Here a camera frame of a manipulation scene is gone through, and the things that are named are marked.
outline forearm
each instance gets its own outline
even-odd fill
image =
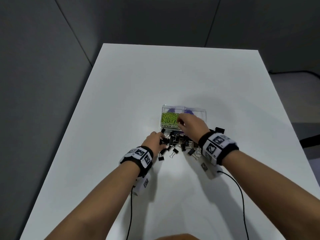
[[[320,201],[313,195],[240,151],[228,154],[222,165],[286,238],[320,236]]]
[[[105,239],[139,172],[134,162],[122,163],[46,239]]]

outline gray floor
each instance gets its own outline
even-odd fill
[[[299,140],[320,134],[320,79],[307,72],[271,74]],[[320,185],[320,145],[304,152]]]

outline black cable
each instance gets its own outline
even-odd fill
[[[238,184],[238,182],[233,178],[231,177],[229,174],[225,173],[225,172],[222,172],[222,171],[217,171],[218,173],[224,173],[226,176],[228,176],[229,178],[231,178],[236,184],[237,186],[239,187],[239,190],[241,192],[241,196],[242,196],[242,206],[243,206],[243,221],[244,221],[244,227],[245,227],[245,232],[247,234],[247,239],[249,240],[249,235],[248,235],[248,230],[247,230],[247,225],[246,225],[246,215],[245,215],[245,199],[243,198],[243,194],[242,194],[242,190],[240,188],[240,185]]]
[[[134,189],[134,187],[132,186],[132,188],[131,188],[131,216],[130,216],[130,224],[129,224],[129,229],[128,229],[128,234],[127,234],[126,240],[128,240],[129,232],[130,232],[130,227],[131,227],[131,222],[132,222],[132,190],[133,190],[133,189]]]

